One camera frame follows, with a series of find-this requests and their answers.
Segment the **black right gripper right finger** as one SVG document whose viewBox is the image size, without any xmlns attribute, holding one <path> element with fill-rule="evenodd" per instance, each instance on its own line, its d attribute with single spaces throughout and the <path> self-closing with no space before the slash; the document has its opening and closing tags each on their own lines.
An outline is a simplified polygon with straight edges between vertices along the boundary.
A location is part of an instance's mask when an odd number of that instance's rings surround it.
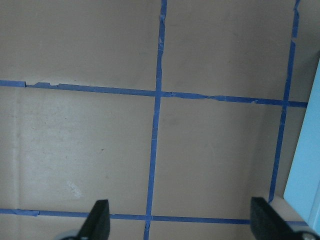
<svg viewBox="0 0 320 240">
<path fill-rule="evenodd" d="M 256 240 L 303 240 L 263 197 L 251 198 L 250 229 Z"/>
</svg>

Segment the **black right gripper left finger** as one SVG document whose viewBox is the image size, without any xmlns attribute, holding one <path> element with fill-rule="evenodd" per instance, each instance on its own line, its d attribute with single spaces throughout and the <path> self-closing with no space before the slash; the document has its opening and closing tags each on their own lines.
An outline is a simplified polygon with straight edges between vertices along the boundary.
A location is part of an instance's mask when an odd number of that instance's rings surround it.
<svg viewBox="0 0 320 240">
<path fill-rule="evenodd" d="M 97 200 L 79 230 L 77 240 L 107 240 L 110 235 L 110 209 L 107 199 Z"/>
</svg>

